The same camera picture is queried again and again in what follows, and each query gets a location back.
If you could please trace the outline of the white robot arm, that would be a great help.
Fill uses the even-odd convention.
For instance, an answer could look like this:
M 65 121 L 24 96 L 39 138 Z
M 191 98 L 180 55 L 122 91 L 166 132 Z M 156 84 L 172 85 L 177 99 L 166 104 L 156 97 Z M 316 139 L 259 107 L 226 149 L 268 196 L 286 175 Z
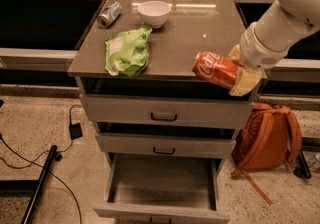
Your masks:
M 244 96 L 300 40 L 319 31 L 320 0 L 275 0 L 262 17 L 249 25 L 229 53 L 239 66 L 232 96 Z

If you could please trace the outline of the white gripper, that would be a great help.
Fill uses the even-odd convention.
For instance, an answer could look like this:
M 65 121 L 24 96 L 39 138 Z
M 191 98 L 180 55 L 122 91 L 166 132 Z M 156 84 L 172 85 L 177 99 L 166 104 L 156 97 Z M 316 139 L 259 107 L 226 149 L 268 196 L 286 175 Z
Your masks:
M 288 50 L 276 52 L 264 46 L 255 34 L 256 22 L 250 24 L 240 38 L 240 46 L 235 45 L 228 54 L 234 62 L 240 62 L 250 68 L 240 67 L 236 83 L 229 91 L 231 96 L 244 96 L 251 92 L 262 78 L 261 69 L 271 69 L 288 53 Z

